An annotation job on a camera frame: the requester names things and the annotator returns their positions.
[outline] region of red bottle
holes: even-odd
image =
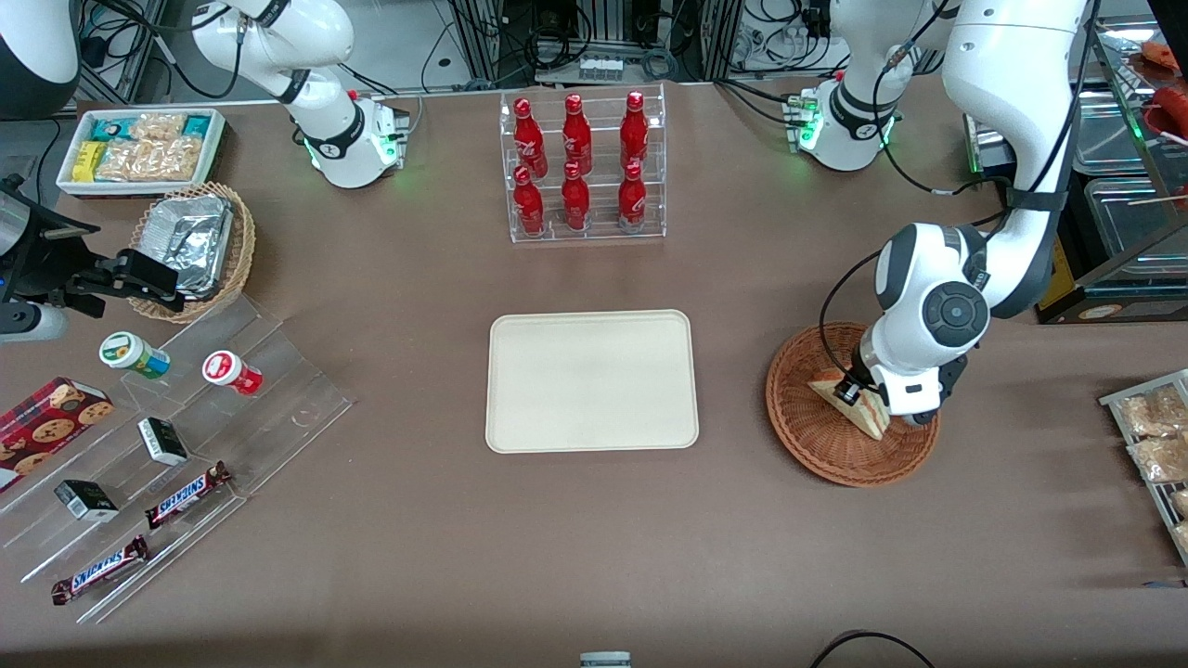
[[[541,198],[541,191],[532,183],[532,175],[526,166],[516,165],[512,176],[516,178],[512,200],[516,201],[516,215],[520,219],[524,234],[539,237],[544,234],[544,200]]]
[[[647,187],[639,179],[644,169],[639,160],[627,163],[626,178],[619,185],[619,227],[627,234],[637,234],[644,226],[644,201]]]
[[[561,128],[565,140],[565,160],[574,160],[582,175],[594,169],[594,146],[590,139],[590,121],[582,113],[582,96],[565,96],[565,125]]]
[[[544,134],[532,118],[532,105],[519,97],[512,105],[516,111],[516,152],[520,164],[527,166],[532,178],[542,179],[549,174],[549,160],[544,157]]]
[[[638,90],[627,93],[627,114],[619,126],[619,141],[623,169],[627,169],[631,160],[643,164],[647,159],[647,119],[644,118],[644,94]]]
[[[565,163],[561,198],[565,201],[565,225],[574,232],[584,232],[590,225],[590,189],[582,178],[581,165],[575,160]]]

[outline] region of white tray of snacks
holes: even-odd
[[[87,112],[58,170],[58,188],[76,197],[137,197],[204,183],[225,125],[210,107]]]

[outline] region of round wicker tray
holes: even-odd
[[[128,300],[132,303],[132,308],[143,316],[166,320],[178,324],[194,322],[206,311],[238,297],[244,289],[244,284],[247,283],[247,275],[252,270],[252,253],[255,251],[255,223],[252,221],[252,212],[247,210],[244,200],[234,190],[221,183],[203,183],[185,188],[176,193],[170,193],[160,201],[196,197],[198,195],[219,195],[229,200],[235,207],[230,239],[227,240],[227,257],[223,259],[222,273],[219,276],[219,292],[204,302],[187,302],[182,313],[173,313],[156,302],[146,300]],[[140,216],[140,223],[132,232],[133,248],[140,244],[145,221],[148,220],[148,210]]]
[[[826,324],[826,339],[840,357],[858,345],[865,330],[857,322],[832,322]],[[816,327],[792,336],[776,353],[767,371],[767,415],[784,447],[809,471],[852,487],[887,485],[920,468],[936,445],[940,417],[925,427],[892,417],[883,440],[876,441],[808,386],[809,378],[832,366]]]

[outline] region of snack box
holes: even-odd
[[[0,415],[0,492],[115,410],[103,392],[55,378]]]
[[[202,152],[198,153],[198,166],[194,170],[190,181],[139,181],[139,182],[109,182],[109,181],[75,181],[72,176],[75,160],[84,141],[91,140],[95,126],[105,121],[125,119],[143,113],[185,114],[190,116],[209,116],[210,125],[207,126],[206,137],[202,139]],[[209,181],[210,174],[215,169],[215,158],[219,155],[223,127],[226,121],[223,115],[210,107],[131,107],[119,109],[99,109],[87,112],[78,119],[78,127],[75,128],[70,139],[70,149],[58,169],[57,184],[63,193],[68,193],[80,198],[132,198],[132,197],[156,197],[164,193],[172,193],[190,185],[200,185]]]

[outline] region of brown table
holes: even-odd
[[[259,226],[248,292],[359,403],[101,625],[74,625],[0,560],[0,666],[557,667],[615,648],[640,667],[804,666],[854,628],[942,667],[1183,666],[1188,592],[1139,587],[1182,571],[1095,398],[1186,366],[1188,326],[996,322],[916,475],[819,480],[767,423],[771,355],[901,226],[997,202],[916,191],[885,160],[830,172],[710,86],[666,92],[669,237],[594,248],[508,242],[495,94],[429,100],[407,169],[359,191],[309,166],[279,106],[223,107],[221,179]],[[903,111],[905,168],[956,182],[939,77]],[[91,244],[110,252],[145,206],[59,209],[103,225]],[[492,321],[647,308],[693,322],[696,445],[487,449]],[[173,330],[108,313],[0,348],[0,405],[53,374],[113,383],[95,346],[114,329]],[[867,271],[833,316],[877,315]]]

